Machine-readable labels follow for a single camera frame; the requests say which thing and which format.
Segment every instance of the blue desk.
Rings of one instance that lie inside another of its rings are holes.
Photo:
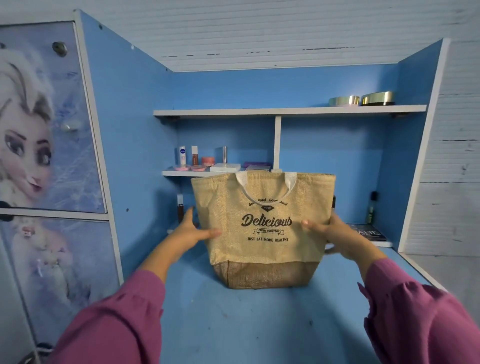
[[[394,250],[383,250],[428,284]],[[333,255],[308,287],[230,290],[198,244],[168,275],[161,363],[378,363],[363,329],[369,306],[357,282],[356,264]]]

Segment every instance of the pink sleeve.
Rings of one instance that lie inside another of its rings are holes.
[[[391,259],[376,261],[360,291],[364,325],[383,364],[480,363],[480,330],[451,294],[419,282]]]
[[[163,282],[137,270],[117,293],[79,312],[57,343],[50,364],[158,364]]]

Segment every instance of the tote bag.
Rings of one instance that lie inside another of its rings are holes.
[[[202,228],[223,231],[205,243],[210,264],[228,287],[308,284],[326,241],[300,222],[328,223],[334,175],[239,171],[193,178],[192,186]]]

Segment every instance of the drawer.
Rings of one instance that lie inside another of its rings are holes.
[[[73,23],[0,27],[0,43],[0,200],[105,213]]]
[[[0,222],[0,239],[35,344],[55,345],[81,309],[119,287],[108,222],[15,217]]]

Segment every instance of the bag handle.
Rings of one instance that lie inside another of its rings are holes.
[[[247,192],[247,189],[246,189],[247,182],[248,182],[247,171],[246,170],[241,170],[241,171],[235,172],[235,177],[237,177],[237,181],[239,182],[239,184],[241,186],[241,189],[243,190],[243,193],[245,194],[245,196],[250,201],[252,201],[254,204],[257,204],[257,205],[260,205],[260,206],[276,205],[276,204],[280,203],[280,201],[283,200],[285,197],[287,197],[290,194],[290,192],[292,192],[293,187],[295,187],[295,184],[297,183],[297,173],[296,172],[285,172],[284,175],[285,175],[285,184],[287,185],[287,188],[288,188],[287,192],[281,198],[279,198],[278,200],[268,203],[268,202],[256,201],[254,198],[252,198],[249,195],[249,193]]]

